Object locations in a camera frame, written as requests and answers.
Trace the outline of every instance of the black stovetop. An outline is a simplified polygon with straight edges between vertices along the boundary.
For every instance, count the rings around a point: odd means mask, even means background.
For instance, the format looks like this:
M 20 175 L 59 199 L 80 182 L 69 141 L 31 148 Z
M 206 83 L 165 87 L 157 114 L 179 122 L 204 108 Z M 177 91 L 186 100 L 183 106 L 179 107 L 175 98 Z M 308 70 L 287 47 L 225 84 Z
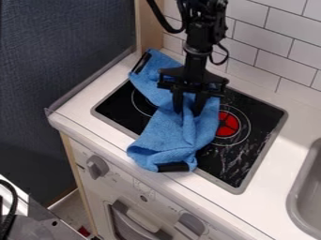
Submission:
M 137 135 L 155 111 L 156 107 L 130 82 L 96 108 L 97 113 Z M 226 89 L 217 136 L 197 152 L 198 168 L 239 188 L 283 117 L 284 112 L 279 109 Z

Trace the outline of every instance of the white countertop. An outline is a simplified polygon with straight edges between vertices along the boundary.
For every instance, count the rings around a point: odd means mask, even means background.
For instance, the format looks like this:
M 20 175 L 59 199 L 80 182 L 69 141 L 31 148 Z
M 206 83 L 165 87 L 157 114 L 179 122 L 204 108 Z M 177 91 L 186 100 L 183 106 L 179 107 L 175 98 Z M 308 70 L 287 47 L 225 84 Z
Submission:
M 181 60 L 178 55 L 165 52 Z M 109 151 L 113 148 L 115 154 L 121 156 L 119 161 L 123 161 L 124 166 L 151 179 L 157 179 L 155 181 L 158 184 L 162 183 L 181 198 L 194 200 L 199 208 L 234 224 L 253 239 L 314 239 L 292 222 L 285 203 L 310 146 L 321 138 L 321 111 L 211 68 L 216 74 L 228 78 L 231 87 L 278 106 L 288 113 L 288 119 L 252 181 L 244 193 L 234 195 L 193 172 L 147 172 L 139 169 L 126 156 L 126 149 L 133 139 L 90 114 L 93 106 L 126 80 L 136 60 L 137 57 L 133 55 L 127 57 L 88 85 L 50 116 L 51 124 L 73 138 L 83 134 L 83 138 L 101 147 L 107 148 L 109 146 L 106 143 L 111 143 L 113 146 L 109 147 Z

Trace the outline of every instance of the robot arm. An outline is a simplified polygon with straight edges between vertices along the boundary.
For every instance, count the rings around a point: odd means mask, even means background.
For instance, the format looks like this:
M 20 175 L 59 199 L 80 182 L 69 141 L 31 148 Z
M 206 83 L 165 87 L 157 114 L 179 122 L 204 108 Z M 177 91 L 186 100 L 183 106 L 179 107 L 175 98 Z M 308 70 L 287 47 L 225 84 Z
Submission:
M 218 75 L 206 70 L 206 61 L 216 65 L 225 63 L 229 52 L 220 42 L 225 38 L 227 30 L 225 12 L 227 0 L 176 0 L 182 19 L 179 29 L 173 28 L 164 18 L 155 0 L 146 0 L 152 8 L 162 27 L 172 34 L 186 31 L 187 40 L 184 51 L 187 53 L 185 66 L 160 69 L 159 88 L 171 90 L 174 108 L 177 113 L 182 110 L 183 93 L 196 95 L 194 115 L 203 110 L 206 100 L 211 97 L 223 97 L 225 86 L 229 83 Z M 213 45 L 226 51 L 226 57 L 219 63 L 212 58 Z M 169 76 L 174 81 L 166 81 L 163 76 Z

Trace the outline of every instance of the toy stove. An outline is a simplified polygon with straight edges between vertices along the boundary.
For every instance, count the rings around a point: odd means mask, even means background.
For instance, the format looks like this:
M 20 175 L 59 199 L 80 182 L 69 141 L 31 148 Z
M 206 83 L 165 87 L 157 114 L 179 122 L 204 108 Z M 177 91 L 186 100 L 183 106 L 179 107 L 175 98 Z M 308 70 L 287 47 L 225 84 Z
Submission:
M 100 119 L 103 115 L 114 127 L 138 137 L 157 107 L 126 82 L 95 110 Z M 241 193 L 284 119 L 284 111 L 227 88 L 221 101 L 216 137 L 197 152 L 198 169 L 195 173 L 233 193 Z

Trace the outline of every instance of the cable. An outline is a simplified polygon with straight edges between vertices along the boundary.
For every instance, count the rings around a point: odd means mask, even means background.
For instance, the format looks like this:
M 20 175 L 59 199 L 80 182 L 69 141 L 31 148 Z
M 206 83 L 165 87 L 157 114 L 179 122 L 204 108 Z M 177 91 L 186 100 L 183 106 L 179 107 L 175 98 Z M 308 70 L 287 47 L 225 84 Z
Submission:
M 161 13 L 160 8 L 155 3 L 155 0 L 146 0 L 149 4 L 150 8 L 153 10 L 156 18 L 160 22 L 161 26 L 169 33 L 171 34 L 179 34 L 183 32 L 186 29 L 186 9 L 184 8 L 184 5 L 182 3 L 182 0 L 177 0 L 177 6 L 180 13 L 180 16 L 182 18 L 182 26 L 179 29 L 173 28 L 171 24 L 167 22 L 164 15 Z
M 223 45 L 221 45 L 220 42 L 219 42 L 217 45 L 218 45 L 218 47 L 219 47 L 220 49 L 222 49 L 223 51 L 226 52 L 226 56 L 225 56 L 224 59 L 221 60 L 220 62 L 215 63 L 214 60 L 213 60 L 213 56 L 212 56 L 212 54 L 211 54 L 211 55 L 209 56 L 209 61 L 210 61 L 212 64 L 216 65 L 216 66 L 220 66 L 220 65 L 224 64 L 224 63 L 228 60 L 228 58 L 230 57 L 230 52 L 229 52 Z
M 12 204 L 4 222 L 0 222 L 0 240 L 5 240 L 13 224 L 15 213 L 18 206 L 18 194 L 16 189 L 7 181 L 0 179 L 0 185 L 7 188 L 12 194 Z

